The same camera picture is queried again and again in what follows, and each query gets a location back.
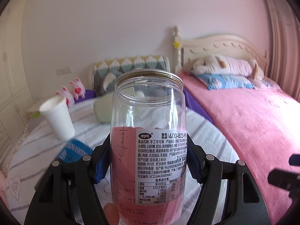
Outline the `clear plastic jar pink label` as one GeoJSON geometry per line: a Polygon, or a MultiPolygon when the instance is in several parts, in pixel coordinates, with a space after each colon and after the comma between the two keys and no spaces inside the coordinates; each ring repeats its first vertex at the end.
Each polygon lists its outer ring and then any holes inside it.
{"type": "Polygon", "coordinates": [[[112,200],[125,224],[173,224],[182,214],[186,180],[184,84],[168,71],[140,69],[114,86],[112,200]]]}

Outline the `white paper cup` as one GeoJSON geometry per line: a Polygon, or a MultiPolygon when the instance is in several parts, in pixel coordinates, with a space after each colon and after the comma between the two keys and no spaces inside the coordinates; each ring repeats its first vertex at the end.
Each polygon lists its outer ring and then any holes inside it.
{"type": "Polygon", "coordinates": [[[46,100],[40,106],[39,112],[59,140],[68,141],[75,136],[75,128],[64,96],[56,95],[46,100]]]}

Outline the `blue package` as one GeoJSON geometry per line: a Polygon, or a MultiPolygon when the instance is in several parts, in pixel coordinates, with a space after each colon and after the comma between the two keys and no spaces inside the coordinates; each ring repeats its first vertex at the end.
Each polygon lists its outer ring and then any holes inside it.
{"type": "Polygon", "coordinates": [[[85,155],[90,155],[93,150],[86,144],[76,139],[71,139],[56,155],[55,159],[63,163],[73,163],[85,155]]]}

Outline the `white striped bed sheet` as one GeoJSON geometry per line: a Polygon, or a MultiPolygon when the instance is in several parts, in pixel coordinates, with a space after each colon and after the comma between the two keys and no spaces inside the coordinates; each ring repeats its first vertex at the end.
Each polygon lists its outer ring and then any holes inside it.
{"type": "MultiPolygon", "coordinates": [[[[107,224],[101,205],[113,203],[109,166],[112,150],[109,148],[111,123],[100,123],[94,112],[94,102],[86,100],[70,109],[75,136],[92,154],[80,152],[78,161],[66,163],[57,158],[67,141],[57,139],[46,121],[34,129],[14,155],[7,175],[7,199],[11,214],[20,224],[107,224]],[[98,170],[104,177],[93,185],[97,162],[98,170]]],[[[203,116],[186,108],[186,130],[190,139],[201,146],[207,155],[223,163],[236,163],[239,157],[225,136],[203,116]]],[[[200,199],[201,188],[197,177],[193,179],[186,168],[182,212],[175,224],[187,224],[196,202],[200,199]]],[[[158,218],[158,222],[139,222],[146,217],[144,208],[129,208],[121,205],[120,218],[136,224],[170,224],[170,218],[158,218]]]]}

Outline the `black gripper at right edge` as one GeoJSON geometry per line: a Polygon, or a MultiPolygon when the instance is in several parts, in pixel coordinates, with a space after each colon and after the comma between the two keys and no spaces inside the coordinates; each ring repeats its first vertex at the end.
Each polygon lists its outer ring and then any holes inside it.
{"type": "Polygon", "coordinates": [[[289,192],[289,197],[299,197],[299,173],[273,169],[267,177],[268,183],[289,192]]]}

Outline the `pink fleece blanket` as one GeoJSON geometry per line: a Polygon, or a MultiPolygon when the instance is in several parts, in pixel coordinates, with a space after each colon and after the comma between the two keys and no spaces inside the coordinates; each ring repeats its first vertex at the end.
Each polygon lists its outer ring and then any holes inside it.
{"type": "Polygon", "coordinates": [[[291,205],[288,192],[270,185],[273,169],[290,166],[299,153],[299,103],[285,92],[247,88],[208,90],[195,76],[180,74],[184,87],[202,106],[254,176],[265,200],[271,224],[291,205]]]}

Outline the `pink bunny plush left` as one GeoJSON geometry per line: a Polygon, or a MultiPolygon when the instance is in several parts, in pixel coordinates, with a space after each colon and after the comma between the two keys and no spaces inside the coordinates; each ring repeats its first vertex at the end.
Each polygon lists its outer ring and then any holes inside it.
{"type": "Polygon", "coordinates": [[[68,107],[71,107],[75,104],[75,100],[73,95],[68,91],[68,89],[65,86],[62,86],[62,91],[56,91],[56,95],[61,95],[65,97],[66,104],[68,107]]]}

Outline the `pink bunny plush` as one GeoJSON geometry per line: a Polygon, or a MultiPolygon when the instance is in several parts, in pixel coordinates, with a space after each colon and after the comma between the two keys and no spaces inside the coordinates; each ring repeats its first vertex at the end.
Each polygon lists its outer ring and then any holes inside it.
{"type": "Polygon", "coordinates": [[[66,104],[68,107],[71,107],[75,104],[75,100],[73,95],[68,91],[68,89],[65,86],[62,86],[62,91],[56,91],[56,95],[61,95],[65,97],[66,104]]]}
{"type": "Polygon", "coordinates": [[[84,87],[82,81],[79,77],[75,77],[74,81],[69,81],[69,84],[73,87],[72,94],[74,99],[78,100],[79,98],[84,99],[86,96],[86,88],[84,87]]]}

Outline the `pink bunny plush right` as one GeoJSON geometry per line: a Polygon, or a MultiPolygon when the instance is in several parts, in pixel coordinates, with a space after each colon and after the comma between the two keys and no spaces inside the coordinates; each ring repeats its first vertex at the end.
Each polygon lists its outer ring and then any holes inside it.
{"type": "Polygon", "coordinates": [[[69,84],[73,87],[72,94],[74,99],[78,100],[79,98],[84,99],[86,96],[86,88],[84,87],[82,81],[79,77],[75,77],[74,81],[69,81],[69,84]]]}

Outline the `cream wardrobe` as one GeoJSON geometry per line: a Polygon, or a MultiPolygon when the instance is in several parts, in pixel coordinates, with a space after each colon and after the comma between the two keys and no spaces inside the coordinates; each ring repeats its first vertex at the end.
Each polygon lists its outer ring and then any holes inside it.
{"type": "Polygon", "coordinates": [[[1,14],[1,166],[30,120],[33,104],[22,58],[22,21],[26,0],[10,0],[1,14]]]}

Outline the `blue patterned pillow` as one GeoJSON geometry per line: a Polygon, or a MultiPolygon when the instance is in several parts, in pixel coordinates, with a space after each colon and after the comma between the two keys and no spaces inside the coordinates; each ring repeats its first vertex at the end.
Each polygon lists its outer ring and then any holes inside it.
{"type": "Polygon", "coordinates": [[[246,88],[254,89],[255,86],[244,76],[236,75],[215,75],[191,73],[200,80],[208,90],[246,88]]]}

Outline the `knitted triangle pattern cushion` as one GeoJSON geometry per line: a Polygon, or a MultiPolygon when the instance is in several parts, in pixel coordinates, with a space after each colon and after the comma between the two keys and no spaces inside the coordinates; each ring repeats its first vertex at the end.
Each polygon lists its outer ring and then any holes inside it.
{"type": "Polygon", "coordinates": [[[96,96],[103,96],[114,91],[114,82],[119,76],[137,69],[170,71],[169,59],[163,55],[147,55],[102,60],[91,66],[90,88],[96,96]]]}

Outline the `plush dog pillow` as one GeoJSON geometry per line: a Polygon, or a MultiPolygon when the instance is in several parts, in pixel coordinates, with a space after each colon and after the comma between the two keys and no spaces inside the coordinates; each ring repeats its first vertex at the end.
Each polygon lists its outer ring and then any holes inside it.
{"type": "Polygon", "coordinates": [[[258,62],[253,58],[244,60],[212,54],[197,59],[193,63],[192,69],[196,75],[238,75],[252,77],[257,80],[262,80],[264,78],[263,70],[258,65],[258,62]]]}

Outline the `cream wooden headboard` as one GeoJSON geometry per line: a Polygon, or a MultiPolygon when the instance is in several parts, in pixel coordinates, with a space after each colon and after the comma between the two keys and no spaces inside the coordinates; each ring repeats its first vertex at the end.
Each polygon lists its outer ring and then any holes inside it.
{"type": "Polygon", "coordinates": [[[181,38],[179,27],[175,26],[173,48],[173,66],[177,75],[181,72],[190,72],[195,60],[211,54],[221,54],[237,59],[256,59],[264,74],[268,74],[269,52],[265,51],[265,54],[262,54],[252,43],[235,35],[217,34],[188,40],[181,38]]]}

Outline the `pink curtain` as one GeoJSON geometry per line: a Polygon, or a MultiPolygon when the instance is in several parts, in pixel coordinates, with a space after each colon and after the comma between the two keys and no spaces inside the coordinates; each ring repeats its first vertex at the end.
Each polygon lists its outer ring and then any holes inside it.
{"type": "Polygon", "coordinates": [[[273,55],[270,77],[299,101],[299,21],[287,0],[266,0],[271,17],[273,55]]]}

